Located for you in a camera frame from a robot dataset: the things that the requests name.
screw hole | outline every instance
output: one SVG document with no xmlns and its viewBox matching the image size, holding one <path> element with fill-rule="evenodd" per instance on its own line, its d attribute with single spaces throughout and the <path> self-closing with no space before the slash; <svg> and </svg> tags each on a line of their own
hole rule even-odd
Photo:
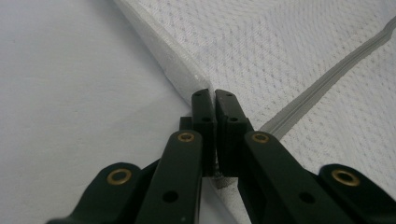
<svg viewBox="0 0 396 224">
<path fill-rule="evenodd" d="M 110 185 L 122 185 L 131 179 L 132 173 L 127 169 L 117 169 L 107 176 L 107 183 Z"/>
<path fill-rule="evenodd" d="M 177 136 L 180 142 L 191 142 L 194 140 L 194 135 L 192 133 L 181 133 Z"/>
<path fill-rule="evenodd" d="M 305 203 L 314 203 L 316 201 L 314 196 L 312 196 L 312 194 L 307 193 L 307 192 L 300 193 L 299 197 L 300 197 L 301 201 L 303 201 Z"/>
<path fill-rule="evenodd" d="M 358 179 L 357 176 L 344 170 L 333 170 L 332 178 L 334 178 L 336 181 L 340 182 L 341 184 L 350 187 L 357 187 L 361 183 L 361 181 Z"/>
<path fill-rule="evenodd" d="M 210 120 L 212 120 L 211 118 L 203 118 L 202 121 L 203 122 L 210 122 Z"/>
<path fill-rule="evenodd" d="M 164 195 L 163 195 L 163 201 L 166 203 L 174 203 L 175 201 L 177 201 L 178 199 L 178 194 L 175 191 L 167 191 Z"/>
<path fill-rule="evenodd" d="M 252 136 L 253 140 L 258 143 L 267 143 L 270 138 L 263 133 L 254 133 Z"/>
</svg>

black plastic part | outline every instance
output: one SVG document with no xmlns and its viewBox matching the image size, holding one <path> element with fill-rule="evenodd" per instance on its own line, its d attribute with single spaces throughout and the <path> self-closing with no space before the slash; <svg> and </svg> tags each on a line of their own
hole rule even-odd
<svg viewBox="0 0 396 224">
<path fill-rule="evenodd" d="M 173 133 L 135 223 L 197 223 L 201 164 L 201 135 L 192 130 Z"/>
<path fill-rule="evenodd" d="M 201 90 L 191 97 L 192 128 L 203 138 L 203 176 L 213 176 L 215 172 L 216 116 L 209 90 Z"/>
<path fill-rule="evenodd" d="M 323 188 L 357 223 L 396 223 L 396 202 L 355 169 L 339 164 L 326 165 L 320 169 L 318 177 Z"/>
<path fill-rule="evenodd" d="M 253 138 L 254 134 L 268 139 L 260 142 L 260 138 Z M 248 169 L 267 201 L 262 217 L 254 218 L 262 223 L 354 223 L 272 135 L 249 132 L 245 143 Z"/>
<path fill-rule="evenodd" d="M 126 169 L 131 177 L 123 184 L 111 185 L 107 177 L 111 172 Z M 73 213 L 66 218 L 53 219 L 49 224 L 116 224 L 133 220 L 134 197 L 138 196 L 136 183 L 140 169 L 129 163 L 116 163 L 103 169 L 84 191 Z"/>
<path fill-rule="evenodd" d="M 228 91 L 216 90 L 216 117 L 219 169 L 224 176 L 238 176 L 244 135 L 252 131 L 251 125 L 236 96 Z"/>
<path fill-rule="evenodd" d="M 238 190 L 251 223 L 262 224 L 265 215 L 263 211 L 267 205 L 267 200 L 259 183 L 250 171 L 242 171 L 238 178 Z"/>
<path fill-rule="evenodd" d="M 192 117 L 180 117 L 180 123 L 178 125 L 179 130 L 191 130 L 192 129 Z"/>
</svg>

white surface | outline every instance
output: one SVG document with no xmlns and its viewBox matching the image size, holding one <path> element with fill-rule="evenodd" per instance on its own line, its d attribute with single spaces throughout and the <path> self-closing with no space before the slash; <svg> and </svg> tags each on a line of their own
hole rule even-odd
<svg viewBox="0 0 396 224">
<path fill-rule="evenodd" d="M 395 1 L 116 2 L 185 99 L 202 87 L 231 91 L 256 129 L 396 16 Z M 315 118 L 303 118 L 282 142 L 314 172 L 339 161 L 361 168 L 396 197 L 396 92 L 377 90 L 383 83 L 391 90 L 396 85 L 395 49 L 387 48 L 373 53 L 371 66 L 357 66 L 353 85 L 342 80 L 336 88 L 343 91 L 332 90 Z M 378 71 L 380 66 L 388 70 Z M 220 195 L 238 221 L 247 223 L 235 185 Z"/>
<path fill-rule="evenodd" d="M 0 2 L 0 222 L 65 217 L 109 164 L 157 160 L 190 107 L 109 1 Z M 233 223 L 205 181 L 201 220 Z"/>
</svg>

white fabric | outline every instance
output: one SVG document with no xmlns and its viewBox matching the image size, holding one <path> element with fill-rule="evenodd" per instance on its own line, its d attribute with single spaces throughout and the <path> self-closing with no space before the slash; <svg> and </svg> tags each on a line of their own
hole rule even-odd
<svg viewBox="0 0 396 224">
<path fill-rule="evenodd" d="M 396 16 L 396 1 L 117 2 L 187 101 L 231 91 L 256 129 Z M 338 161 L 396 197 L 394 51 L 360 62 L 282 139 L 308 170 Z M 248 222 L 234 185 L 220 195 Z"/>
</svg>

metal rivet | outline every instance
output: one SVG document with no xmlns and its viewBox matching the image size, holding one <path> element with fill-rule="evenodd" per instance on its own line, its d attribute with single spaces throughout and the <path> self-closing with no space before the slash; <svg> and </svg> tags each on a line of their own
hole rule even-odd
<svg viewBox="0 0 396 224">
<path fill-rule="evenodd" d="M 180 142 L 192 142 L 194 138 L 194 134 L 192 133 L 181 133 L 177 137 L 178 141 Z"/>
<path fill-rule="evenodd" d="M 336 181 L 340 182 L 341 184 L 350 187 L 357 187 L 361 183 L 361 181 L 358 179 L 357 176 L 344 170 L 338 170 L 338 169 L 333 170 L 332 178 L 334 178 Z"/>
<path fill-rule="evenodd" d="M 254 133 L 251 138 L 258 143 L 267 143 L 270 140 L 270 137 L 264 133 Z"/>
<path fill-rule="evenodd" d="M 125 177 L 121 179 L 114 179 L 114 175 L 119 174 L 119 173 L 124 173 Z M 107 176 L 107 183 L 110 185 L 122 185 L 126 183 L 129 179 L 131 179 L 132 173 L 130 170 L 127 169 L 117 169 L 112 171 L 108 176 Z"/>
</svg>

